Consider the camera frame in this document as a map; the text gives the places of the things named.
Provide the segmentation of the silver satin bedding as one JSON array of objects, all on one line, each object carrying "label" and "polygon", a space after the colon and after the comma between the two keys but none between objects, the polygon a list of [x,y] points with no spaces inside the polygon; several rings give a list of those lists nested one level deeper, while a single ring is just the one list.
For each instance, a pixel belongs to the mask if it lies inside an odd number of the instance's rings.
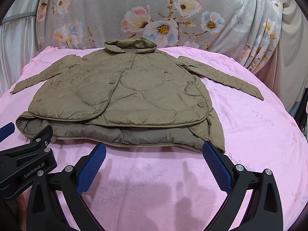
[{"label": "silver satin bedding", "polygon": [[1,95],[39,53],[36,24],[40,0],[15,0],[1,19]]}]

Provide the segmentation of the pink bed sheet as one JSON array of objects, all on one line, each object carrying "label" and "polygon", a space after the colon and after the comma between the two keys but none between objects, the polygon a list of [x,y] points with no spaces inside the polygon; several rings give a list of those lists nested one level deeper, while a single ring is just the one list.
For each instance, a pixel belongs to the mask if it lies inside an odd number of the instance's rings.
[{"label": "pink bed sheet", "polygon": [[[26,66],[20,82],[67,55],[85,56],[91,52],[48,47]],[[208,64],[260,90],[263,98],[257,99],[201,78],[222,124],[222,154],[248,171],[261,173],[268,168],[273,172],[287,230],[307,204],[307,140],[295,120],[261,81],[233,59],[192,48],[168,48],[164,52]],[[1,125],[16,124],[40,84],[15,94],[13,89],[1,98]],[[1,149],[24,144],[29,138],[32,137],[24,136],[15,126],[15,132],[1,143]],[[76,164],[98,143],[52,136],[50,148],[56,158],[56,170],[61,172]],[[107,155],[98,174],[82,194],[105,230],[203,230],[227,197],[202,150],[179,146],[106,147]]]}]

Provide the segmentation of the olive quilted jacket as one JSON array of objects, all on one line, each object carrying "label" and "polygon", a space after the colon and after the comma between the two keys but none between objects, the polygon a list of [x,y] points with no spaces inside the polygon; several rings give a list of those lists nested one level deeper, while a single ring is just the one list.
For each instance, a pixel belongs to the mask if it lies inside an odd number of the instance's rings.
[{"label": "olive quilted jacket", "polygon": [[85,56],[67,55],[17,83],[14,94],[36,84],[40,89],[16,127],[26,137],[51,126],[55,139],[116,147],[179,146],[199,152],[210,141],[224,153],[222,124],[202,77],[263,98],[254,85],[159,51],[145,38],[114,40]]}]

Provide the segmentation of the grey floral quilt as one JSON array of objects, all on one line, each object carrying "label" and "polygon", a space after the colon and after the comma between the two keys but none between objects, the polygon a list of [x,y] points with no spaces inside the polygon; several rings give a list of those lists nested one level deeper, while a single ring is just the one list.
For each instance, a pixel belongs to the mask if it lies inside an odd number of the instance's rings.
[{"label": "grey floral quilt", "polygon": [[273,55],[281,21],[282,0],[39,0],[36,31],[39,50],[143,37],[159,48],[222,53],[256,73]]}]

